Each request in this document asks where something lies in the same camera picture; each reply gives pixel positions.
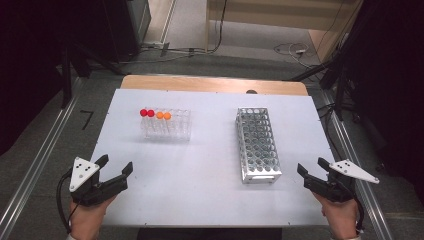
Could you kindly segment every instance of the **clear test tube rack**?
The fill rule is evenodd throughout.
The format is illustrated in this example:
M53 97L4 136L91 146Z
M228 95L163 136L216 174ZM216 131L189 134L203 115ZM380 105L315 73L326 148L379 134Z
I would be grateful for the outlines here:
M141 119L141 128L145 138L190 140L190 110L150 107L145 109L154 112L153 116L143 116ZM169 113L170 119L164 117L166 113Z
M267 108L239 108L236 125L243 183L274 183L282 175Z

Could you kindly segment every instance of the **red cap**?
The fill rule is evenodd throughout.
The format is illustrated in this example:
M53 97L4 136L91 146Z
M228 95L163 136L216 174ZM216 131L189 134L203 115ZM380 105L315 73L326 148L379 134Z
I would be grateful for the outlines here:
M147 116L149 116L149 117L155 116L155 111L153 111L153 110L147 111Z
M146 109L141 109L140 110L140 115L142 116L142 117L145 117L145 116L147 116L147 110Z

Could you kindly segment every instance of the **gray carpet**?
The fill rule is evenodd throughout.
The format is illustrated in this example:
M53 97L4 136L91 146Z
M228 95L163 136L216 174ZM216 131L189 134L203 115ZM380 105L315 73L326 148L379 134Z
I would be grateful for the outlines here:
M145 52L132 61L158 59L158 51ZM166 57L181 56L168 54ZM192 58L182 58L161 63L131 63L122 64L122 69L132 74L176 74L193 76L219 76L248 79L282 80L289 79L305 69L299 64L288 64L276 61L264 61L244 58L203 55ZM48 162L38 179L25 208L23 209L9 239L64 239L65 229L61 225L56 209L55 190L60 176L71 166L76 156L89 159L94 150L104 118L112 99L114 90L119 88L122 76L116 76L108 70L96 70L90 79L85 80L81 97L68 120L63 132L48 159ZM308 92L313 97L316 106L324 105L321 90L317 88L315 77L304 80ZM0 156L0 207L4 211L10 197L19 186L26 170L37 154L49 128L52 126L61 103L58 94L25 130L15 146L6 154ZM87 115L81 110L94 111L94 115L83 130ZM412 186L404 179L390 177L384 171L376 172L379 163L366 132L360 124L351 121L350 113L345 113L345 124L354 143L355 149L364 169L378 177L379 185L373 186L379 203L395 239L420 239L424 229L422 213L424 208L418 201ZM337 136L330 124L330 135L335 140ZM69 198L66 189L63 190L63 202ZM377 239L369 217L365 219L366 232L363 239ZM136 239L137 228L117 228L105 226L100 239ZM284 228L283 239L328 239L325 227L295 227Z

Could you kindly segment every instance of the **table surface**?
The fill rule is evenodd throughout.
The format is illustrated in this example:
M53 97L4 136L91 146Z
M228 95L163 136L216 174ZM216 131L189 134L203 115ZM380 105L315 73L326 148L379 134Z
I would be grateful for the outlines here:
M153 87L153 79L160 79ZM134 172L129 189L108 209L104 223L153 227L252 227L326 225L320 205L303 187L297 172L301 163L311 174L325 177L318 157L334 161L315 106L309 96L217 92L227 81L258 92L263 84L276 89L301 83L254 80L128 76L122 88L150 86L149 90L118 89L99 136L92 161L109 154L101 179L119 175L129 162ZM215 85L182 91L193 82ZM145 106L190 109L192 135L188 142L150 141L140 130L139 109ZM242 184L235 117L238 107L267 107L283 175L274 184Z

